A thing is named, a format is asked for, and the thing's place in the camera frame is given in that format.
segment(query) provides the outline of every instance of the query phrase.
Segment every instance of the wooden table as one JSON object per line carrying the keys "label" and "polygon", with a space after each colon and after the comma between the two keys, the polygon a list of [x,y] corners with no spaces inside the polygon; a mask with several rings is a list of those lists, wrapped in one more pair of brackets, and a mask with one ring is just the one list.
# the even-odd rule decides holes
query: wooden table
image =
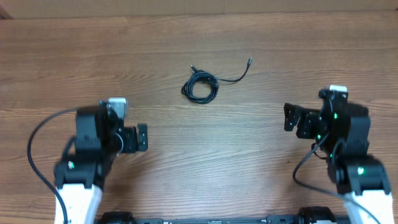
{"label": "wooden table", "polygon": [[[396,12],[9,20],[0,31],[0,223],[53,222],[55,197],[29,166],[27,138],[46,116],[110,96],[129,99],[127,125],[148,123],[149,150],[116,159],[99,215],[261,217],[311,205],[345,213],[340,200],[293,183],[313,141],[284,131],[284,103],[320,108],[318,90],[329,84],[369,107],[369,152],[398,197]],[[181,94],[191,64],[237,78],[249,57],[248,75],[221,83],[210,104]],[[74,117],[34,141],[50,180]],[[298,177],[335,189],[315,157]]]}

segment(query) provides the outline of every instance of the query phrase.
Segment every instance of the wall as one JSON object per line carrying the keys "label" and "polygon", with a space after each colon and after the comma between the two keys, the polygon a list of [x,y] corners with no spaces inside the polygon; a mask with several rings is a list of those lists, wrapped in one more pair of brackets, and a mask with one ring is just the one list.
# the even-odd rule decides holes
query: wall
{"label": "wall", "polygon": [[398,0],[0,0],[15,19],[395,10]]}

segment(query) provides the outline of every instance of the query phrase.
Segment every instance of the wood grain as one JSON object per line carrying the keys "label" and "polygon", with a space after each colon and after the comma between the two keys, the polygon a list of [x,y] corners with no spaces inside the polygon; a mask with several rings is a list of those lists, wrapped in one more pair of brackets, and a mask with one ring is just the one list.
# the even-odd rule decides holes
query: wood grain
{"label": "wood grain", "polygon": [[[329,84],[369,107],[370,153],[398,197],[396,12],[9,20],[0,29],[0,223],[52,223],[54,196],[29,167],[27,138],[49,114],[110,96],[129,99],[127,125],[148,123],[149,150],[116,160],[99,215],[261,217],[310,205],[344,213],[338,199],[292,182],[312,142],[283,130],[284,103],[319,108]],[[222,83],[209,105],[180,93],[191,64],[234,78],[249,57],[247,76]],[[68,114],[34,141],[49,179],[74,132]],[[318,159],[298,177],[334,190]]]}

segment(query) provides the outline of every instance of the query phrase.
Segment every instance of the wooden tabletop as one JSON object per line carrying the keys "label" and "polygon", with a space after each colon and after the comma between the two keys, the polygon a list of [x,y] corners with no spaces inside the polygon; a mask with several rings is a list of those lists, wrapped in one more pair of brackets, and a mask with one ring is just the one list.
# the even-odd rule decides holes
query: wooden tabletop
{"label": "wooden tabletop", "polygon": [[[341,200],[294,184],[313,141],[284,131],[284,103],[320,108],[318,90],[329,84],[369,107],[369,152],[398,198],[397,12],[8,20],[0,31],[0,223],[53,222],[55,197],[27,161],[29,134],[56,111],[111,96],[130,101],[126,125],[148,124],[149,149],[115,160],[99,215],[263,217],[314,205],[345,213]],[[210,104],[181,94],[190,65],[238,78],[249,57],[246,77],[220,83]],[[57,118],[34,141],[51,181],[74,119]],[[298,178],[335,190],[315,157]]]}

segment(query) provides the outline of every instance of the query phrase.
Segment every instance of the cable end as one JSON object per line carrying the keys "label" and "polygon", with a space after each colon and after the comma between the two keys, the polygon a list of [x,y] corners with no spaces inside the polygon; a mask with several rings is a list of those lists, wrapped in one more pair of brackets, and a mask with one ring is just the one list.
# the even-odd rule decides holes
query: cable end
{"label": "cable end", "polygon": [[251,62],[252,62],[252,61],[253,61],[253,58],[250,57],[249,60],[248,60],[248,67],[251,65]]}
{"label": "cable end", "polygon": [[191,68],[192,68],[192,70],[193,70],[195,73],[198,72],[198,70],[197,70],[197,68],[195,68],[195,66],[191,65]]}

